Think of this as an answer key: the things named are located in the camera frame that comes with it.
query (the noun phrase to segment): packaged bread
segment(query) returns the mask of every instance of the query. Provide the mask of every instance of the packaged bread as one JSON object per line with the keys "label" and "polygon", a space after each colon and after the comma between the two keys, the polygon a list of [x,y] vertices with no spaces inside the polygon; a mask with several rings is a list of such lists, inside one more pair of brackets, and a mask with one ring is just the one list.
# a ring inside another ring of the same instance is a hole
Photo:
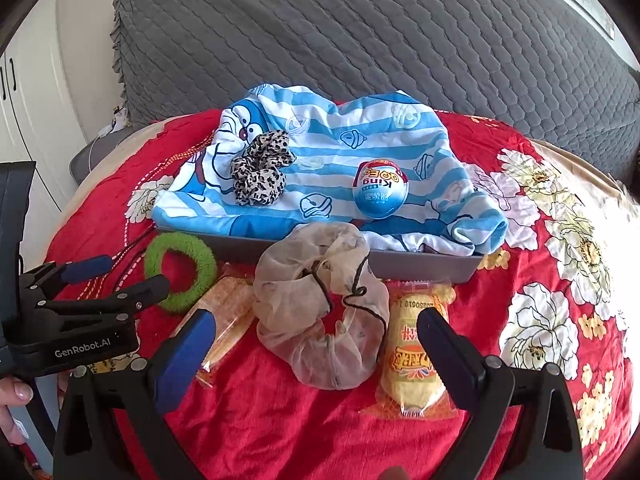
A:
{"label": "packaged bread", "polygon": [[254,321],[252,306],[255,301],[254,288],[244,278],[224,276],[202,296],[174,330],[177,334],[196,310],[209,310],[216,319],[216,338],[202,362],[201,374],[197,377],[209,383],[208,375],[240,341]]}
{"label": "packaged bread", "polygon": [[376,393],[378,414],[389,417],[443,418],[452,413],[445,387],[418,341],[416,321],[435,307],[449,321],[455,291],[441,283],[388,282],[390,319]]}

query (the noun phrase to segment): quilted headboard cover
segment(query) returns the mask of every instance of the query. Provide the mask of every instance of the quilted headboard cover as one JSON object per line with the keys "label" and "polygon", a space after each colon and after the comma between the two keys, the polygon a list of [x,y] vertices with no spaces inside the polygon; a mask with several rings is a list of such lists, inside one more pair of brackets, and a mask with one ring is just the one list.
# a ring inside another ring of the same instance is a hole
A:
{"label": "quilted headboard cover", "polygon": [[630,184],[638,75],[561,0],[114,0],[137,126],[262,82],[346,101],[401,89],[495,117]]}

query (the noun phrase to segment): white wall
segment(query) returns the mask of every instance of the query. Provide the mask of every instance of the white wall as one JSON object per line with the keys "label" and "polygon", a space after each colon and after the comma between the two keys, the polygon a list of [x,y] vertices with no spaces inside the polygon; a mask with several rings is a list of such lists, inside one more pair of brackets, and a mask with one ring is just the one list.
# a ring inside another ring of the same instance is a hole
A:
{"label": "white wall", "polygon": [[113,0],[58,0],[58,33],[66,82],[84,136],[111,123],[121,86],[112,69]]}

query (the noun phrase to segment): gray box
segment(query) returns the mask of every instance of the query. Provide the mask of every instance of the gray box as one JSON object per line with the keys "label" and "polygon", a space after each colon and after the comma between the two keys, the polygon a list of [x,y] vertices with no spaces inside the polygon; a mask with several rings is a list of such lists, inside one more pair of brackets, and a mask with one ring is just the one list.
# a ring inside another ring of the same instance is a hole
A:
{"label": "gray box", "polygon": [[[242,264],[258,263],[265,249],[276,241],[236,236],[196,236],[211,247],[217,259]],[[482,256],[373,250],[369,255],[369,266],[382,280],[465,283],[481,260]]]}

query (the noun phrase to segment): red bedspread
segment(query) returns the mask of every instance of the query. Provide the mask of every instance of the red bedspread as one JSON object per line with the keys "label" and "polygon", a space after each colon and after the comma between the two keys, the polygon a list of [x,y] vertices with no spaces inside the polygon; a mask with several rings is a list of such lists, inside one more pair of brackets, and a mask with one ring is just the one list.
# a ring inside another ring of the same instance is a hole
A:
{"label": "red bedspread", "polygon": [[[607,310],[608,270],[588,221],[518,132],[495,121],[439,115],[456,156],[476,165],[467,167],[476,185],[510,218],[502,249],[455,287],[450,323],[484,354],[501,354],[523,367],[539,368],[545,360],[561,366],[577,403],[587,478],[602,478],[628,442],[631,374],[622,357],[623,320]],[[144,234],[158,189],[210,141],[219,117],[210,111],[169,122],[95,188],[60,229],[48,258],[114,255]],[[95,298],[142,279],[142,250],[153,236],[117,259],[105,279],[68,287],[64,296]],[[123,272],[132,261],[132,270]],[[175,265],[172,271],[180,272]],[[151,355],[178,321],[156,307],[144,312],[140,353]],[[455,441],[463,413],[440,421],[363,415],[374,402],[376,381],[346,392],[303,386],[261,346],[252,327],[220,363],[213,388],[194,383],[167,421],[209,479],[368,480],[392,465],[404,466],[412,479],[427,479]],[[494,476],[515,417],[512,410],[482,478]],[[126,428],[124,433],[142,477],[154,478],[135,439]]]}

